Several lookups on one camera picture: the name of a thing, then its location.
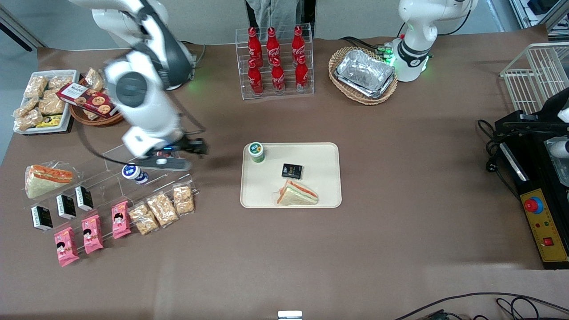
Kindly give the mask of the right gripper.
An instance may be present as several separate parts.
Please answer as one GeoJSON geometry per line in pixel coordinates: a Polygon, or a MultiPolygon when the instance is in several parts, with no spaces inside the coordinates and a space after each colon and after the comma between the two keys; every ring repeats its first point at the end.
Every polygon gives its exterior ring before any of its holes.
{"type": "MultiPolygon", "coordinates": [[[[149,154],[162,150],[179,140],[179,128],[149,130],[130,128],[124,134],[124,146],[135,158],[146,158],[149,154]]],[[[208,146],[202,138],[182,138],[179,140],[180,150],[195,154],[207,155],[208,146]]]]}

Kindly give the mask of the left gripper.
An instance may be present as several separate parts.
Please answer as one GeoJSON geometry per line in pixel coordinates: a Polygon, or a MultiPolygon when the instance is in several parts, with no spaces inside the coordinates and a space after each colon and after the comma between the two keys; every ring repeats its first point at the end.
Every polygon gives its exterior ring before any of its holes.
{"type": "Polygon", "coordinates": [[[505,125],[507,122],[517,123],[520,130],[538,134],[561,134],[561,123],[569,123],[568,116],[569,88],[565,88],[553,95],[543,104],[539,111],[540,122],[518,122],[518,116],[506,116],[495,121],[495,138],[503,139],[505,136],[516,134],[517,130],[505,125]]]}

